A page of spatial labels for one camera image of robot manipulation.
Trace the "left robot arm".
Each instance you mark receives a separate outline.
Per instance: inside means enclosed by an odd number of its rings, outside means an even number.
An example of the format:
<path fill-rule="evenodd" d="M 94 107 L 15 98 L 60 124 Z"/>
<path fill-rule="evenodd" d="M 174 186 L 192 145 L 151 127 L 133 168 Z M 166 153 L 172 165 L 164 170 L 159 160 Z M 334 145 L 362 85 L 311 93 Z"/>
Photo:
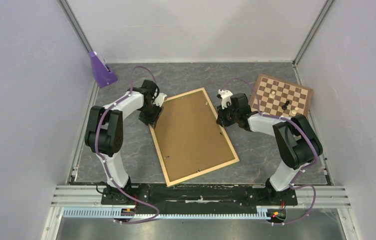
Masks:
<path fill-rule="evenodd" d="M 127 187 L 130 177 L 125 171 L 121 148 L 123 122 L 138 111 L 138 119 L 147 126 L 156 127 L 163 111 L 166 94 L 161 93 L 152 80 L 144 80 L 141 87 L 129 89 L 121 98 L 104 106 L 93 106 L 89 111 L 84 142 L 101 160 L 107 184 L 115 188 L 113 196 L 121 204 L 132 200 L 133 191 Z"/>

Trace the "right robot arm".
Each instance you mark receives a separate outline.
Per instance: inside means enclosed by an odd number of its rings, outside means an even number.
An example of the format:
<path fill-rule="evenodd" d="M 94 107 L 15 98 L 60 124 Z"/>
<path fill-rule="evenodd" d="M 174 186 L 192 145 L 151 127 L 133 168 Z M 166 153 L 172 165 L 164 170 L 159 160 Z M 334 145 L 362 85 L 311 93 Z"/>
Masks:
<path fill-rule="evenodd" d="M 323 146 L 308 119 L 302 114 L 285 117 L 252 111 L 244 93 L 219 90 L 217 97 L 221 100 L 217 106 L 218 125 L 229 127 L 237 124 L 246 131 L 275 137 L 282 161 L 266 180 L 264 196 L 271 204 L 279 203 L 293 186 L 299 172 L 313 164 L 323 152 Z"/>

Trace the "wooden chessboard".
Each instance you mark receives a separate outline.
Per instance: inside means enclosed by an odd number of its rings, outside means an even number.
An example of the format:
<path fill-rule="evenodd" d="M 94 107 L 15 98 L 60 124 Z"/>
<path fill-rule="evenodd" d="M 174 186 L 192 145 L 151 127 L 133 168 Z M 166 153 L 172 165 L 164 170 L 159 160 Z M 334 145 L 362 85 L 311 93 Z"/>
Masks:
<path fill-rule="evenodd" d="M 274 116 L 294 117 L 291 110 L 298 107 L 296 115 L 308 116 L 310 113 L 313 90 L 311 88 L 282 80 L 273 76 L 260 74 L 254 86 L 255 92 L 251 94 L 249 106 L 251 110 L 260 111 Z M 269 98 L 269 94 L 275 91 L 276 97 Z M 288 108 L 283 110 L 281 106 L 290 101 Z"/>

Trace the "purple plastic stand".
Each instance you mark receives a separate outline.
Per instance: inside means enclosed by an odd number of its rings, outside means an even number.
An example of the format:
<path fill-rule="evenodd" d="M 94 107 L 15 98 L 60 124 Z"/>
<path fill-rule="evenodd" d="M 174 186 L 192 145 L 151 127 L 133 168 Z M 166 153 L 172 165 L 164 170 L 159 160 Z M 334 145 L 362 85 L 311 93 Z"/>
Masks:
<path fill-rule="evenodd" d="M 105 88 L 118 81 L 118 76 L 111 67 L 98 57 L 95 51 L 89 52 L 92 73 L 100 88 Z"/>

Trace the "black chess piece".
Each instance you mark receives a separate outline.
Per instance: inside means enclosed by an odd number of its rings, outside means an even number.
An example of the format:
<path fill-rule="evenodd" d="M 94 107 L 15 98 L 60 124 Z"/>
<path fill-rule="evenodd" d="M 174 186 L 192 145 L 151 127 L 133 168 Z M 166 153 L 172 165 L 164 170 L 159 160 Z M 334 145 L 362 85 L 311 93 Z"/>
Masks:
<path fill-rule="evenodd" d="M 287 100 L 282 106 L 281 106 L 281 108 L 283 109 L 283 110 L 286 110 L 287 108 L 288 108 L 288 105 L 290 104 L 290 101 L 289 100 Z"/>

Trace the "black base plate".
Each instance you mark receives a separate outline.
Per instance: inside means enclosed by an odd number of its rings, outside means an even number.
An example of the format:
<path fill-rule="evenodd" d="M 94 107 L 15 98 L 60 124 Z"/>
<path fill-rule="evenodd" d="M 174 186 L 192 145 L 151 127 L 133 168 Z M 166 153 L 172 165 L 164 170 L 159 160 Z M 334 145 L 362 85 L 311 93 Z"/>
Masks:
<path fill-rule="evenodd" d="M 211 215 L 253 214 L 258 206 L 297 206 L 294 190 L 270 193 L 262 185 L 131 183 L 121 193 L 106 185 L 97 192 L 101 205 L 121 206 L 130 214 Z"/>

